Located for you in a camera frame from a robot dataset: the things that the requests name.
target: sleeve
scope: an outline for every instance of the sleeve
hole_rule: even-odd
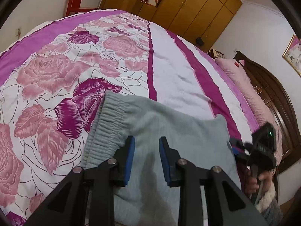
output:
[[[275,185],[272,182],[270,189],[256,205],[256,209],[261,213],[270,226],[277,226],[283,218],[283,214],[275,199],[275,195]]]

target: gold picture frame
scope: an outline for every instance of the gold picture frame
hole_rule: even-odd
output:
[[[293,35],[282,57],[301,77],[301,40],[297,36]]]

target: folded gray pants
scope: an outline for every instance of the folded gray pants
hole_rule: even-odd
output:
[[[114,192],[115,221],[127,226],[174,226],[179,215],[180,188],[169,188],[159,154],[159,138],[196,166],[220,166],[240,188],[229,143],[226,120],[217,115],[199,120],[151,99],[106,92],[86,140],[81,166],[98,166],[135,137],[131,177],[125,188]],[[204,219],[207,209],[204,190]]]

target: dark brown headboard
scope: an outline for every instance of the dark brown headboard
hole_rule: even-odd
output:
[[[301,136],[290,98],[281,83],[266,68],[248,59],[239,51],[234,58],[237,61],[245,60],[244,69],[254,89],[281,127],[283,155],[278,167],[281,173],[301,158]]]

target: metal screw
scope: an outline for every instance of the metal screw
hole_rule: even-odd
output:
[[[80,173],[82,171],[82,168],[81,167],[75,167],[73,168],[72,170],[74,173]]]
[[[110,165],[114,165],[114,164],[117,163],[117,160],[116,160],[115,158],[111,158],[111,159],[108,159],[108,163],[109,163]]]
[[[178,163],[180,165],[186,165],[187,164],[187,161],[185,159],[178,159]]]
[[[222,171],[222,169],[221,169],[219,166],[214,166],[214,167],[212,168],[212,170],[213,170],[214,172],[216,172],[216,173],[220,173],[220,172]]]

